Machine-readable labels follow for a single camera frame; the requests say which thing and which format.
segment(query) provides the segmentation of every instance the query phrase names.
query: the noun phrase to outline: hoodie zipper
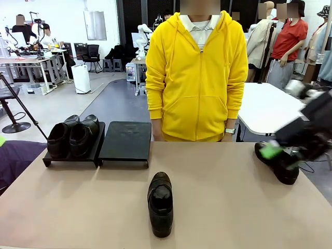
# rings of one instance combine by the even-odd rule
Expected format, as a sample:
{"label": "hoodie zipper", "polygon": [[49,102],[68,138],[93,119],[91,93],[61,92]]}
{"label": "hoodie zipper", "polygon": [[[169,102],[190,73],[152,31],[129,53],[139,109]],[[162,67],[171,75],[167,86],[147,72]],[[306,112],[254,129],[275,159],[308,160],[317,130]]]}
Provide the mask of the hoodie zipper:
{"label": "hoodie zipper", "polygon": [[195,130],[195,139],[198,140],[197,130],[199,122],[199,112],[201,108],[201,88],[202,88],[202,60],[203,60],[203,50],[200,51],[200,70],[199,70],[199,88],[198,88],[198,107],[197,107],[197,121],[196,121],[196,130]]}

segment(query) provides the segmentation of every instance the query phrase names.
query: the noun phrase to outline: shoe heel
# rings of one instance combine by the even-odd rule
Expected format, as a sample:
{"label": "shoe heel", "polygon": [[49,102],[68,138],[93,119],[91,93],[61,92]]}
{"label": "shoe heel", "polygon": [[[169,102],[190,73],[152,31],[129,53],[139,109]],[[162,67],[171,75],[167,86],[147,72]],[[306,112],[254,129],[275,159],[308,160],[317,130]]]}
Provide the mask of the shoe heel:
{"label": "shoe heel", "polygon": [[164,231],[158,231],[158,230],[152,228],[152,232],[154,233],[155,236],[157,236],[159,238],[165,238],[171,234],[172,227],[169,230],[164,230]]}

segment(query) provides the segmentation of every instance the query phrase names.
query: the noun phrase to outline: person in yellow hoodie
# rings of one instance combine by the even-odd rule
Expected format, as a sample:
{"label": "person in yellow hoodie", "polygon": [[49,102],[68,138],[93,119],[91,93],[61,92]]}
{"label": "person in yellow hoodie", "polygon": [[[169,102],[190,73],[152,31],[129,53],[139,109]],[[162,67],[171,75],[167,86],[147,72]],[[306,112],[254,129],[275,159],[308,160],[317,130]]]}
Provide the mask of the person in yellow hoodie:
{"label": "person in yellow hoodie", "polygon": [[225,11],[206,15],[212,2],[192,1],[185,11],[204,15],[175,13],[152,34],[146,90],[155,141],[232,141],[248,73],[246,41]]}

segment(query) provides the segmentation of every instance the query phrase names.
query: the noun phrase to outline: stool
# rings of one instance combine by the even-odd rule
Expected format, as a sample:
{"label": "stool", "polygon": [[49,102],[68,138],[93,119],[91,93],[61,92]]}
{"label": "stool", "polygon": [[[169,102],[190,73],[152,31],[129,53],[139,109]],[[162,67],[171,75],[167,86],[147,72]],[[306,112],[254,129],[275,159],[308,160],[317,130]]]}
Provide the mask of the stool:
{"label": "stool", "polygon": [[110,60],[103,60],[103,72],[109,72],[111,73],[112,70],[112,62]]}
{"label": "stool", "polygon": [[113,72],[123,72],[122,62],[120,59],[113,59]]}
{"label": "stool", "polygon": [[[17,94],[19,94],[20,92],[20,88],[19,87],[12,87],[12,89],[14,90],[14,92]],[[20,132],[20,131],[25,131],[26,129],[30,128],[31,124],[28,123],[28,122],[20,122],[20,123],[17,123],[16,121],[22,119],[25,117],[25,113],[23,112],[20,112],[20,113],[17,113],[17,114],[24,114],[23,117],[19,118],[19,119],[15,119],[14,116],[16,116],[17,114],[13,115],[8,107],[8,104],[6,102],[6,100],[9,100],[9,99],[15,99],[15,97],[11,94],[11,92],[9,91],[8,88],[2,88],[0,89],[0,102],[2,104],[2,107],[5,109],[8,117],[10,118],[12,124],[4,127],[2,129],[2,132],[3,133],[17,133],[17,132]]]}

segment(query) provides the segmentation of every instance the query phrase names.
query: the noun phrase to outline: shoe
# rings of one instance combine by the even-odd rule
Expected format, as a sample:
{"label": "shoe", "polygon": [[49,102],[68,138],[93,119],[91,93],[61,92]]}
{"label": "shoe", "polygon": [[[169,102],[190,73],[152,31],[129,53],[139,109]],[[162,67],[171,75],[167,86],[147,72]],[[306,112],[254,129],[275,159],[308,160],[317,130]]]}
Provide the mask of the shoe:
{"label": "shoe", "polygon": [[159,238],[170,235],[173,224],[172,184],[165,172],[152,179],[147,194],[152,232]]}
{"label": "shoe", "polygon": [[63,123],[56,124],[47,139],[47,150],[53,158],[65,158],[69,152],[69,135],[79,116],[72,115]]}
{"label": "shoe", "polygon": [[83,157],[93,146],[99,134],[99,121],[95,115],[89,115],[71,131],[69,144],[73,157]]}
{"label": "shoe", "polygon": [[264,143],[255,144],[255,154],[258,159],[271,168],[281,183],[293,185],[299,175],[297,159],[284,151],[272,159],[266,159],[260,153],[265,146]]}

